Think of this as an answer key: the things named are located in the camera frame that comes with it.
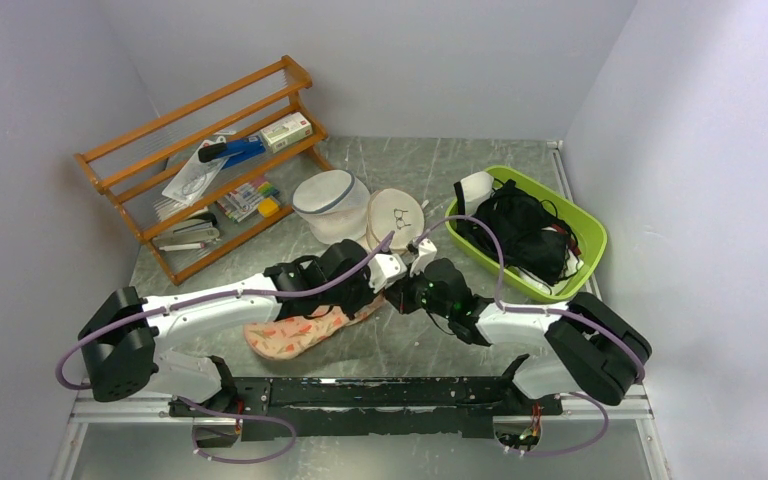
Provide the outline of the pink floral mesh laundry bag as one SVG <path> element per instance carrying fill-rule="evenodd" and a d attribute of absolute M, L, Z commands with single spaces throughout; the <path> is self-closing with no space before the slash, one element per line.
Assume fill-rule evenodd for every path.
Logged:
<path fill-rule="evenodd" d="M 243 337 L 250 349 L 264 359 L 290 360 L 329 339 L 339 330 L 363 322 L 384 303 L 384 297 L 378 295 L 352 316 L 340 307 L 320 306 L 309 316 L 247 324 L 243 327 Z"/>

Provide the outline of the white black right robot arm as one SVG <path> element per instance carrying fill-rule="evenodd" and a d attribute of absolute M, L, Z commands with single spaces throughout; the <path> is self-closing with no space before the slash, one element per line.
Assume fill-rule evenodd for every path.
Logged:
<path fill-rule="evenodd" d="M 514 366 L 499 391 L 502 406 L 522 414 L 547 395 L 581 392 L 610 406 L 621 403 L 645 375 L 650 342 L 588 292 L 548 305 L 497 305 L 473 293 L 447 260 L 390 284 L 385 298 L 403 314 L 443 319 L 466 344 L 518 344 L 539 350 Z"/>

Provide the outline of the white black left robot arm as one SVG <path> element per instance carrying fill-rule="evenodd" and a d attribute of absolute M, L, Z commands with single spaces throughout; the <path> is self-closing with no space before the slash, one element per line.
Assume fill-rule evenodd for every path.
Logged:
<path fill-rule="evenodd" d="M 379 255 L 343 240 L 321 255 L 189 294 L 142 297 L 134 287 L 118 289 L 78 334 L 76 350 L 88 375 L 82 387 L 102 403 L 150 391 L 224 415 L 237 400 L 227 365 L 218 357 L 182 354 L 178 346 L 235 327 L 308 317 L 320 308 L 354 316 L 388 282 Z"/>

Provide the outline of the white blue-rimmed mesh bag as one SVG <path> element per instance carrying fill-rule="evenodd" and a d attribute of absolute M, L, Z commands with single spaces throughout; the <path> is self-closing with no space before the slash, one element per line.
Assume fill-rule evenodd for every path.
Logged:
<path fill-rule="evenodd" d="M 293 192 L 293 210 L 324 244 L 359 240 L 367 229 L 371 193 L 346 170 L 320 172 L 303 181 Z"/>

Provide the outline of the beige mesh bag with glasses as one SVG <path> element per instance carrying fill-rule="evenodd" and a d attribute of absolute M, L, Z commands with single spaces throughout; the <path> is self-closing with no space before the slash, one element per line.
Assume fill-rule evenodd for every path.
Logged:
<path fill-rule="evenodd" d="M 420 203 L 408 193 L 395 188 L 375 191 L 369 200 L 365 233 L 358 240 L 367 251 L 393 232 L 390 250 L 408 251 L 408 245 L 425 230 L 425 213 Z"/>

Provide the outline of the marker pen pack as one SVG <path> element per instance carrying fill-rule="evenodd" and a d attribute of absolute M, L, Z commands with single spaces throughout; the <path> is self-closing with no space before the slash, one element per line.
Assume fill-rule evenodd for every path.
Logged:
<path fill-rule="evenodd" d="M 257 206 L 261 200 L 267 197 L 275 198 L 281 205 L 280 191 L 269 180 L 261 176 L 231 190 L 221 197 L 216 204 L 229 220 L 240 224 L 253 214 L 259 215 Z"/>

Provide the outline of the white garment in basket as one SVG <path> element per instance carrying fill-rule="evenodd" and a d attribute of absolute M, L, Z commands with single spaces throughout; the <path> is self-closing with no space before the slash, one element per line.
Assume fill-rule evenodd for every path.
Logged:
<path fill-rule="evenodd" d="M 486 171 L 478 171 L 462 178 L 457 183 L 456 191 L 459 212 L 463 215 L 473 215 L 479 205 L 493 194 L 493 183 L 494 177 Z"/>

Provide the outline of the white pen on shelf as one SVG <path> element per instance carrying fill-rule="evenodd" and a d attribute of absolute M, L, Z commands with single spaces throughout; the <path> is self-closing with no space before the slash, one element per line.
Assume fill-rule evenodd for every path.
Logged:
<path fill-rule="evenodd" d="M 165 252 L 202 250 L 207 247 L 205 242 L 190 242 L 180 244 L 160 245 L 158 249 Z"/>

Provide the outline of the grey stapler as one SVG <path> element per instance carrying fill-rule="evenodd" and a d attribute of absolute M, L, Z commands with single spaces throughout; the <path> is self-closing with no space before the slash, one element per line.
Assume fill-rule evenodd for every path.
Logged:
<path fill-rule="evenodd" d="M 160 248 L 170 245 L 210 243 L 219 240 L 220 237 L 221 232 L 216 216 L 205 210 L 171 226 L 154 237 L 152 243 Z"/>

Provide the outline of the blue black stapler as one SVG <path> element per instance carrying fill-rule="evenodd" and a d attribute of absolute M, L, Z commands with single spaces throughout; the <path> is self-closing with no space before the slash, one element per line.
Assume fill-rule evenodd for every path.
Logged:
<path fill-rule="evenodd" d="M 198 150 L 198 159 L 201 163 L 206 164 L 213 160 L 225 158 L 226 162 L 223 168 L 229 168 L 263 154 L 265 151 L 266 148 L 262 140 L 254 136 L 201 147 Z"/>

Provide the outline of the orange wooden shelf rack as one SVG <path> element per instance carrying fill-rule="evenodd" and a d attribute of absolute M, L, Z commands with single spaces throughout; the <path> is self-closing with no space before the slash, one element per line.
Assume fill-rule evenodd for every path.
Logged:
<path fill-rule="evenodd" d="M 296 184 L 330 169 L 327 131 L 292 57 L 74 158 L 175 285 L 292 214 Z"/>

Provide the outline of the white red-marked box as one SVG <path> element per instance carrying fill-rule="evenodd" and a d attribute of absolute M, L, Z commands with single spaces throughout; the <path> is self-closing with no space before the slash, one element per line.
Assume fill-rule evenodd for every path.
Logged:
<path fill-rule="evenodd" d="M 312 123 L 300 112 L 286 115 L 259 131 L 261 142 L 270 153 L 277 153 L 312 134 Z"/>

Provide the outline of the clear plastic packet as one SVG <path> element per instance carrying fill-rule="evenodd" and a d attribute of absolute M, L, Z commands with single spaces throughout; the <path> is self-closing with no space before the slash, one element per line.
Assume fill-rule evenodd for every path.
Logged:
<path fill-rule="evenodd" d="M 214 140 L 204 140 L 190 158 L 183 163 L 178 173 L 164 187 L 161 195 L 186 206 L 190 206 L 199 200 L 223 169 L 226 159 L 217 159 L 203 164 L 198 159 L 198 150 L 201 147 L 223 141 L 226 141 L 225 136 L 218 136 Z"/>

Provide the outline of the green plastic basket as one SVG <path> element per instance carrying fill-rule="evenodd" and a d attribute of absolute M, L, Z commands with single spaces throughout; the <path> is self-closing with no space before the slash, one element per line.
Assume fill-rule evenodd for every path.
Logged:
<path fill-rule="evenodd" d="M 555 204 L 559 216 L 567 221 L 576 233 L 581 250 L 582 267 L 571 279 L 549 289 L 539 282 L 527 280 L 508 270 L 505 266 L 504 282 L 532 300 L 540 303 L 555 303 L 572 298 L 581 292 L 594 273 L 607 246 L 607 232 L 603 225 L 592 215 L 565 199 L 560 194 L 550 190 L 538 181 L 525 174 L 506 166 L 491 166 L 485 170 L 496 179 L 505 182 L 513 180 L 516 185 L 537 197 L 539 200 L 549 200 Z M 455 199 L 446 212 L 447 216 L 462 216 L 459 212 L 459 201 L 456 197 L 457 183 L 454 183 Z"/>

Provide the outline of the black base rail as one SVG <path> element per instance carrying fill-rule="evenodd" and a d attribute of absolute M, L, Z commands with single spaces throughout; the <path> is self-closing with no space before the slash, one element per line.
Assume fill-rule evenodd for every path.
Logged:
<path fill-rule="evenodd" d="M 459 434 L 491 439 L 503 417 L 557 416 L 560 399 L 532 400 L 504 376 L 238 377 L 212 408 L 243 414 L 240 438 Z"/>

